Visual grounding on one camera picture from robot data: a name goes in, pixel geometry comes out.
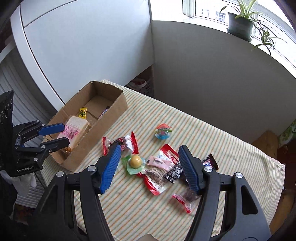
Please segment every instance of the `blue rubber pad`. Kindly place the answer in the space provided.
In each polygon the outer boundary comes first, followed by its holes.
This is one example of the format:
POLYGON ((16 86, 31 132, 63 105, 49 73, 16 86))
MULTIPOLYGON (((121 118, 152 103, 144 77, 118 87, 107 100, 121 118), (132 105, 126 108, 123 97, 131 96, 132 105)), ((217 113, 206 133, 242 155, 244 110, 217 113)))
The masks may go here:
POLYGON ((38 132, 38 134, 42 136, 47 136, 50 134, 62 132, 64 130, 65 130, 65 125, 63 123, 58 123, 58 124, 42 127, 41 130, 38 132))
POLYGON ((179 154, 179 161, 183 168, 189 187, 191 190, 197 193, 200 189, 198 185, 198 176, 191 164, 190 158, 182 146, 180 146, 178 154, 179 154))
POLYGON ((120 161, 121 157, 121 147, 118 145, 113 152, 110 161, 108 162, 105 170, 102 173, 102 182, 100 186, 100 191, 103 194, 107 189, 109 189, 112 179, 114 177, 116 168, 118 166, 118 163, 120 161))

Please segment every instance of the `cardboard box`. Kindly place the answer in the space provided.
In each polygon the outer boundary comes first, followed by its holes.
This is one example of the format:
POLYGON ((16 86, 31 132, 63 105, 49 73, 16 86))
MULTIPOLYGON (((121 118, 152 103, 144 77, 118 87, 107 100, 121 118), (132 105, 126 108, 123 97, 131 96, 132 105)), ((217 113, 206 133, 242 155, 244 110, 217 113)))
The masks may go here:
MULTIPOLYGON (((90 150, 101 141, 103 135, 127 109, 123 91, 113 85, 91 81, 84 86, 67 104, 50 120, 49 125, 66 123, 71 115, 78 116, 79 109, 87 108, 86 119, 91 128, 86 131, 71 154, 66 157, 62 151, 51 153, 54 160, 64 168, 75 171, 90 150), (103 110, 108 111, 98 120, 103 110)), ((56 139, 59 133, 45 138, 56 139)))

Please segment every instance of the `silver bolt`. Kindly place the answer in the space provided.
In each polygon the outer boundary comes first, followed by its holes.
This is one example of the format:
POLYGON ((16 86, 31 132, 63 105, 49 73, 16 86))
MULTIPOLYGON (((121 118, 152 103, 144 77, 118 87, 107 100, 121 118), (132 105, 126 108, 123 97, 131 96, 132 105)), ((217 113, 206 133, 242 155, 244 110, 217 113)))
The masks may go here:
POLYGON ((237 178, 242 178, 242 177, 243 177, 243 175, 242 175, 240 172, 237 172, 237 173, 235 174, 235 176, 236 176, 237 178))
POLYGON ((95 169, 96 169, 95 166, 89 166, 89 167, 87 168, 87 170, 88 170, 89 172, 93 172, 95 169))
POLYGON ((211 167, 205 167, 206 172, 211 172, 212 170, 213 170, 213 168, 211 168, 211 167))
POLYGON ((63 175, 64 175, 64 172, 63 171, 57 172, 57 177, 62 177, 63 175))

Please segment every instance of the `plant pot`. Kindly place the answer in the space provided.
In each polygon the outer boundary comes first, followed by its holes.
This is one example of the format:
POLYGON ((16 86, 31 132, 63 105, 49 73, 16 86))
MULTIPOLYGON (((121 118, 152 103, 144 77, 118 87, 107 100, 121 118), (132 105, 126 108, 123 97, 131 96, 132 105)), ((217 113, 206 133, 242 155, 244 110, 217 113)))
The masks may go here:
POLYGON ((239 17, 235 18, 237 14, 234 13, 228 13, 229 16, 229 27, 227 29, 227 32, 230 34, 239 37, 243 40, 246 40, 248 42, 251 42, 251 33, 253 30, 253 23, 251 20, 239 17))

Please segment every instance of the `white wall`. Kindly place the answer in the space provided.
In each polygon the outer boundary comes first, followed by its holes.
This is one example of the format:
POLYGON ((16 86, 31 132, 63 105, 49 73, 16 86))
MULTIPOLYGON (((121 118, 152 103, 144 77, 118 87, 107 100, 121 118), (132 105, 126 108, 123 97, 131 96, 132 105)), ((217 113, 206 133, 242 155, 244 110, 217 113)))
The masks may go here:
POLYGON ((296 118, 296 79, 276 60, 230 34, 152 21, 155 97, 251 143, 296 118))
POLYGON ((154 62, 147 0, 72 1, 40 16, 24 31, 63 102, 91 80, 126 85, 154 62))

